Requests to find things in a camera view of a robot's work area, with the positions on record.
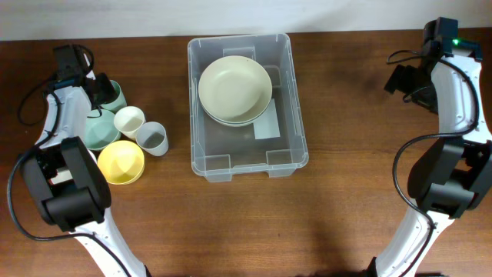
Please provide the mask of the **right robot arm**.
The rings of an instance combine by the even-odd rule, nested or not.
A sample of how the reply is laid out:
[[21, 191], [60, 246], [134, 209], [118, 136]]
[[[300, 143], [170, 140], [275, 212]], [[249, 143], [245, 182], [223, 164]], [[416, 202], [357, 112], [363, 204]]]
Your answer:
[[491, 187], [491, 133], [480, 96], [481, 46], [459, 38], [458, 22], [439, 17], [424, 26], [419, 52], [406, 59], [387, 57], [395, 65], [385, 91], [403, 92], [412, 102], [437, 114], [439, 130], [400, 147], [392, 177], [404, 150], [432, 139], [434, 144], [416, 161], [407, 191], [395, 188], [408, 206], [388, 247], [372, 258], [365, 276], [415, 276], [417, 268], [438, 236], [467, 210], [475, 209]]

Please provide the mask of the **green plastic cup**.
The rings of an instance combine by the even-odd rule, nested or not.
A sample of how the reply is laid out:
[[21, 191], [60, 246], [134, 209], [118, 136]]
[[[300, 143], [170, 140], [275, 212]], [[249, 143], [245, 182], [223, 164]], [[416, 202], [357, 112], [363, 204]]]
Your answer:
[[111, 80], [111, 84], [117, 93], [117, 98], [113, 102], [101, 105], [101, 107], [116, 114], [120, 109], [127, 106], [127, 102], [121, 90], [121, 86], [114, 80]]

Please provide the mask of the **cream plastic cup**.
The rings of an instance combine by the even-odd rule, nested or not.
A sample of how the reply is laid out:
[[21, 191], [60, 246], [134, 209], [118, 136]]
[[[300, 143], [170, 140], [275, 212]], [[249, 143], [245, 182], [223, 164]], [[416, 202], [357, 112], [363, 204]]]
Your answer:
[[140, 127], [146, 123], [145, 114], [135, 106], [120, 109], [114, 118], [115, 128], [131, 140], [136, 139]]

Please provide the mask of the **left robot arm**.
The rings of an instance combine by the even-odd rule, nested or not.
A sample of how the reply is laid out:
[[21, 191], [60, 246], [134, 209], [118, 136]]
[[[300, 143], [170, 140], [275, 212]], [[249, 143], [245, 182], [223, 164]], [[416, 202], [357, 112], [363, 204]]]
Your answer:
[[42, 219], [61, 229], [47, 241], [76, 239], [106, 276], [148, 276], [115, 224], [109, 185], [82, 141], [87, 120], [101, 117], [117, 93], [106, 74], [94, 74], [89, 48], [68, 44], [53, 52], [57, 69], [40, 85], [48, 104], [42, 133], [18, 157], [7, 189], [21, 173]]

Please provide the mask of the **cream white plate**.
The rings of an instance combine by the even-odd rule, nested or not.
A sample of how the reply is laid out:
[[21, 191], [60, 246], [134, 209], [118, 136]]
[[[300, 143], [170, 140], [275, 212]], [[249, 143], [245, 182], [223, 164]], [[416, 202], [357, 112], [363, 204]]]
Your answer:
[[270, 103], [273, 85], [266, 69], [251, 58], [230, 55], [212, 62], [201, 74], [198, 96], [203, 108], [228, 122], [258, 116]]

